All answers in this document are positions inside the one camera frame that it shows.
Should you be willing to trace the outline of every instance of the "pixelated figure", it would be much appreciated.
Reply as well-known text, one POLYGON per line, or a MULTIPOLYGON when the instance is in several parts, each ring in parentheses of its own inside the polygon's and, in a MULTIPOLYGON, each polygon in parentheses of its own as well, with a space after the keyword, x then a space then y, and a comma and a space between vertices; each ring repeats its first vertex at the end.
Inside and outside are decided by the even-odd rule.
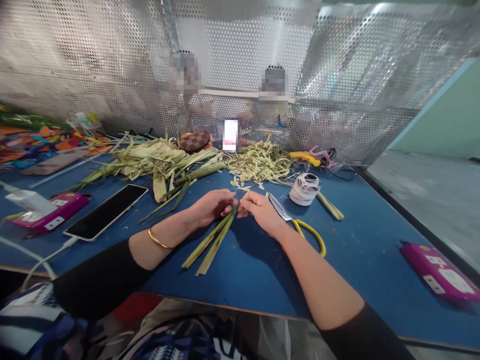
POLYGON ((197 94, 202 89, 195 55, 188 50, 170 54, 169 87, 172 94, 197 94))
POLYGON ((258 89, 258 110, 263 114, 287 112, 287 74, 281 65, 269 65, 258 89))

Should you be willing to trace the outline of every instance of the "scissors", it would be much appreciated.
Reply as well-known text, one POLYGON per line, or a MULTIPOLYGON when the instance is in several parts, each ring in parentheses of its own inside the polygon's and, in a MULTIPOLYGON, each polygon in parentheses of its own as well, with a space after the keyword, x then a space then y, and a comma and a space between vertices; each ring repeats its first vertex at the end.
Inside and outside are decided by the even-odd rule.
POLYGON ((324 240, 319 235, 319 233, 316 232, 313 227, 311 227, 307 223, 303 222, 302 220, 294 219, 293 217, 288 215, 287 212, 285 211, 284 207, 280 204, 280 202, 277 200, 277 198, 275 196, 273 196, 271 193, 268 193, 267 197, 270 199, 271 204, 275 208, 276 212, 282 217, 282 219, 285 220, 286 222, 291 221, 293 223, 293 226, 295 226, 296 231, 300 235, 302 235, 304 239, 305 239, 305 235, 302 232, 302 229, 300 229, 300 225, 303 226, 305 229, 307 229, 308 231, 310 231, 313 234, 315 239, 318 241, 318 244, 320 245, 320 255, 321 255, 322 258, 324 258, 325 255, 327 254, 327 248, 325 247, 324 240))

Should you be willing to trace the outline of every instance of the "spool of thread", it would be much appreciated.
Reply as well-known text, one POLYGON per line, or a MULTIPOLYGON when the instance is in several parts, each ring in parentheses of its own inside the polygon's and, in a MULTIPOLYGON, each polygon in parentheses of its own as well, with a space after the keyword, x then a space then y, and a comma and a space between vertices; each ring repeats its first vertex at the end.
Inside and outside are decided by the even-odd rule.
POLYGON ((320 191, 322 183, 315 175, 304 172, 300 174, 290 190, 290 199, 297 205, 308 206, 320 191))

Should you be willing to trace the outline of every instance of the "yellow scissors handle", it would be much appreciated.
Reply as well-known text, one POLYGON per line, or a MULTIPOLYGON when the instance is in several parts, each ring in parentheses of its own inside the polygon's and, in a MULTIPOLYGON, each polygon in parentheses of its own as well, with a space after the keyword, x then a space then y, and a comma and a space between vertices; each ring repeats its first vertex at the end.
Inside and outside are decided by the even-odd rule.
POLYGON ((311 232, 313 234, 313 236, 315 237, 315 239, 318 241, 318 244, 320 245, 320 256, 322 258, 325 257, 325 255, 327 254, 327 247, 325 246, 325 243, 324 243, 324 240, 322 239, 322 237, 320 236, 320 234, 318 232, 315 231, 315 229, 313 227, 311 227, 310 225, 308 225, 307 223, 303 222, 302 220, 299 220, 299 219, 296 219, 296 220, 292 220, 292 223, 293 223, 293 226, 295 226, 295 229, 296 231, 303 236, 303 238, 305 238, 305 235, 304 233, 302 232, 302 229, 300 228, 299 225, 303 226, 305 229, 307 229, 309 232, 311 232))

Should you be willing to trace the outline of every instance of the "left hand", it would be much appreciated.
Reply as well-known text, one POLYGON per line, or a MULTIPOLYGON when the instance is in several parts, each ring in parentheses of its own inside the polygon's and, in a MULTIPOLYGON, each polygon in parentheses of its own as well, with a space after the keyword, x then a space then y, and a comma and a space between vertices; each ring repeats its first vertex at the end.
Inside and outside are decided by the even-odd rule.
POLYGON ((227 189, 212 190, 188 209, 200 228, 207 227, 219 216, 226 216, 239 201, 235 193, 227 189))

